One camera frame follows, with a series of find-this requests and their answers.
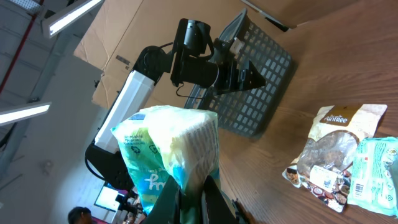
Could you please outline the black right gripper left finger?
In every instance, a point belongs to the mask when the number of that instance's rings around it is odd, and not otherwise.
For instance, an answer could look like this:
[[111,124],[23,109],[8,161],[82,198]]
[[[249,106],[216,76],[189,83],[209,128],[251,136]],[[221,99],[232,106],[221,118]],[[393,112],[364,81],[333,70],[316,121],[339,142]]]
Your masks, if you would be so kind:
[[141,224],[180,224],[180,202],[180,187],[170,176],[152,211]]

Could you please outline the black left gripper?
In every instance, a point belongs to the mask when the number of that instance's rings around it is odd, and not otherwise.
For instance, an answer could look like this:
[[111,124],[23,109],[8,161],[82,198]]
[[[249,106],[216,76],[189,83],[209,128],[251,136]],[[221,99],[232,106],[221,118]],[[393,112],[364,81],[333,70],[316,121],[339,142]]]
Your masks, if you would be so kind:
[[246,91],[266,85],[266,79],[249,60],[242,70],[238,69],[235,56],[243,48],[239,39],[223,41],[215,39],[214,63],[218,66],[217,78],[213,84],[213,94],[222,95],[236,91]]

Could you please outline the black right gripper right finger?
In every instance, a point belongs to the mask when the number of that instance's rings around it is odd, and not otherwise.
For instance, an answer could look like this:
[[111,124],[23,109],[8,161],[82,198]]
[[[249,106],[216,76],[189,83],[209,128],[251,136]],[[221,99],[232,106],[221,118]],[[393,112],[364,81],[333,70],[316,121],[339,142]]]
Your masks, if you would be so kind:
[[208,176],[201,196],[201,222],[203,224],[248,224],[249,218],[244,214],[237,200],[227,203],[221,190],[212,176]]

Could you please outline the teal tissue pack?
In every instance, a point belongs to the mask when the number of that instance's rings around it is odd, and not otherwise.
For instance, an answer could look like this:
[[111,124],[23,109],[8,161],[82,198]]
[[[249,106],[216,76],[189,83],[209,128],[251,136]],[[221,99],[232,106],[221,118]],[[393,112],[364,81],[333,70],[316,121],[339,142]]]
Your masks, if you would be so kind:
[[213,111],[153,106],[111,132],[146,213],[169,177],[185,195],[196,195],[209,175],[220,183],[218,115]]

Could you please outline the brown snack pouch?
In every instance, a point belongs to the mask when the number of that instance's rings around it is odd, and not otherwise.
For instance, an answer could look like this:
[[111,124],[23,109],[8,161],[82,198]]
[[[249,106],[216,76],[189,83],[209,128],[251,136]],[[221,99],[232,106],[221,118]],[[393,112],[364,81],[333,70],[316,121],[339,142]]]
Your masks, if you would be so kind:
[[357,147],[374,136],[387,105],[333,105],[319,109],[300,155],[282,176],[306,188],[330,209],[341,213],[347,204]]

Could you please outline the teal snack packet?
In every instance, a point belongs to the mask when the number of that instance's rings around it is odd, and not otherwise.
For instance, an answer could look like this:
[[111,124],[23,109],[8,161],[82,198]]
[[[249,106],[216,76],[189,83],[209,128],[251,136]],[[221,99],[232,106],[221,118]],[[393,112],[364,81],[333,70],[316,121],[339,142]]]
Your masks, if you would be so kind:
[[351,168],[348,204],[397,216],[397,138],[360,142]]

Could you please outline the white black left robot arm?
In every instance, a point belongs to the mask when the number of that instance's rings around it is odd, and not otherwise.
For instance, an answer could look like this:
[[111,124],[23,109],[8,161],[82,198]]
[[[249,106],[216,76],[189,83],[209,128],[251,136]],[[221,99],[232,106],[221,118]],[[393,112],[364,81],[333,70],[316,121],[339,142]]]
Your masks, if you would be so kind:
[[[172,42],[173,49],[169,53],[162,47],[146,47],[85,151],[88,170],[117,190],[130,191],[134,187],[111,128],[144,107],[164,73],[171,74],[171,81],[177,88],[192,83],[210,90],[212,95],[265,86],[265,78],[252,62],[238,68],[237,61],[229,52],[233,45],[233,41],[217,40],[213,46],[211,43],[189,44],[176,40]],[[203,55],[207,46],[211,50],[221,50],[225,54],[224,59],[220,63],[211,62],[211,55]]]

